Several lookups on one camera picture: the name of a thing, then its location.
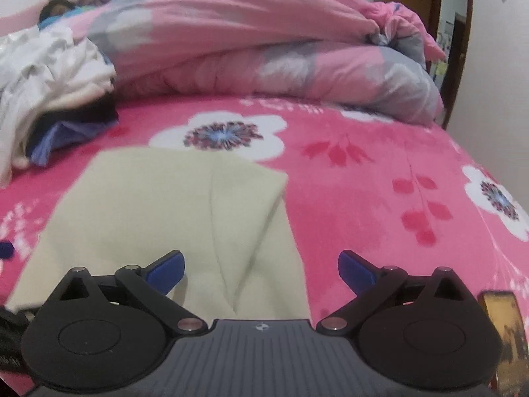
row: beige cloth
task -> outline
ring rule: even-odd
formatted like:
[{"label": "beige cloth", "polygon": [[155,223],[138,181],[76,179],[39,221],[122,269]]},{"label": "beige cloth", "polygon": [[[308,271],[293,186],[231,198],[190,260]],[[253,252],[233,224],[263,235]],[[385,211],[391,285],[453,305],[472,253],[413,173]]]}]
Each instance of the beige cloth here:
[{"label": "beige cloth", "polygon": [[175,301],[215,318],[309,318],[286,175],[229,152],[100,153],[57,206],[8,307],[40,304],[71,267],[113,274],[178,249]]}]

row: pink bedsheet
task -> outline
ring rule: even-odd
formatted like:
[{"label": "pink bedsheet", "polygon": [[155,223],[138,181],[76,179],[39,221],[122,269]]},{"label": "pink bedsheet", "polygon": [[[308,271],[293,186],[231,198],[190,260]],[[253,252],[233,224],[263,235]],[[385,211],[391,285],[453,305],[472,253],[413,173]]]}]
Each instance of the pink bedsheet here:
[{"label": "pink bedsheet", "polygon": [[271,98],[166,97],[121,105],[120,118],[93,142],[55,154],[50,168],[15,176],[2,192],[0,239],[17,249],[0,262],[2,300],[55,205],[97,152],[214,147],[221,138],[212,132],[224,130],[235,154],[288,173],[287,210],[314,321],[353,297],[337,271],[338,254],[352,249],[410,274],[452,267],[475,294],[513,290],[529,328],[529,218],[437,126]]}]

